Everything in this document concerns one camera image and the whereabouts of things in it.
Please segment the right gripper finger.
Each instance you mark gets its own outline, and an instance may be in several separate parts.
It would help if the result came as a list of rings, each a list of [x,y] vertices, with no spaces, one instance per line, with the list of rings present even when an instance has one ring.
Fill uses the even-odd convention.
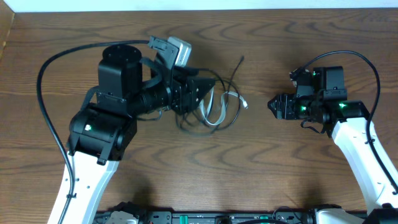
[[[268,105],[268,106],[277,106],[278,103],[279,103],[279,97],[278,97],[278,96],[275,96],[273,99],[271,99],[271,100],[267,103],[267,105]]]
[[[273,114],[276,118],[279,117],[279,109],[278,109],[278,107],[270,105],[270,106],[268,106],[268,108],[271,110],[272,114]]]

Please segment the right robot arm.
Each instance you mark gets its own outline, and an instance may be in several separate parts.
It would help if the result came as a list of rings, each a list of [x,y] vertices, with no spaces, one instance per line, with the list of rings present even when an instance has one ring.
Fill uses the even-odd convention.
[[[349,101],[342,67],[292,72],[295,93],[271,99],[267,107],[277,119],[322,124],[353,171],[366,202],[367,216],[357,217],[336,205],[305,212],[301,223],[397,223],[397,170],[378,140],[364,103]]]

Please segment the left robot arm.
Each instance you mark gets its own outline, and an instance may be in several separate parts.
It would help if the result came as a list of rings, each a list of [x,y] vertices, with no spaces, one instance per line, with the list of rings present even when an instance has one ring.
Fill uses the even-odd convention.
[[[65,170],[49,222],[91,223],[141,116],[189,113],[214,85],[195,69],[143,57],[135,41],[103,44],[98,85],[87,91],[59,146]]]

